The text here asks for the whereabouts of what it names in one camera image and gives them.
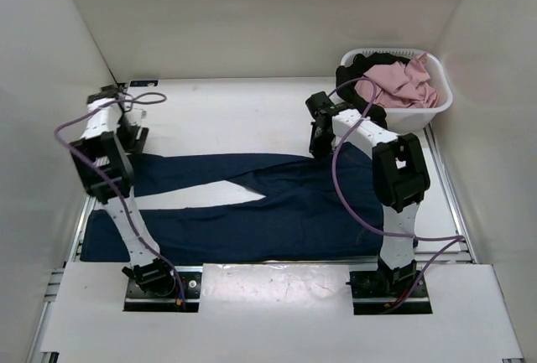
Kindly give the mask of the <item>dark blue denim trousers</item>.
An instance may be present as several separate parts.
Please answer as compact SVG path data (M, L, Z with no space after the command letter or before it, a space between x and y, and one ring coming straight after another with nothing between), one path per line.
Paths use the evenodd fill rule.
M383 208L373 192L370 159L351 144L332 156L229 153L130 158L135 193L148 196L217 181L259 194L232 205L144 210L149 233L176 265L318 261L373 256Z

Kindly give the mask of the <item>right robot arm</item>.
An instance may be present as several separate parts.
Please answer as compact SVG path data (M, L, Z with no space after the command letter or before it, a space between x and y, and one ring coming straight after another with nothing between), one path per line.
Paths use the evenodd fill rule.
M332 156L332 170L347 144L371 161L373 192L383 207L383 242L378 254L375 293L394 296L417 277L415 219L430 176L420 140L397 134L366 117L351 104L334 103L324 92L305 101L313 118L309 150L314 158Z

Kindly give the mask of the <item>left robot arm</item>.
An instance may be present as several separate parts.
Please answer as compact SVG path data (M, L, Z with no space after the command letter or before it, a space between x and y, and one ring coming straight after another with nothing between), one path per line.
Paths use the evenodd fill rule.
M104 207L120 235L128 254L123 273L140 290L169 296L176 290L176 276L136 205L134 170L128 159L141 153L146 143L145 111L134 109L128 94L115 86L88 96L86 104L85 131L68 144L83 188Z

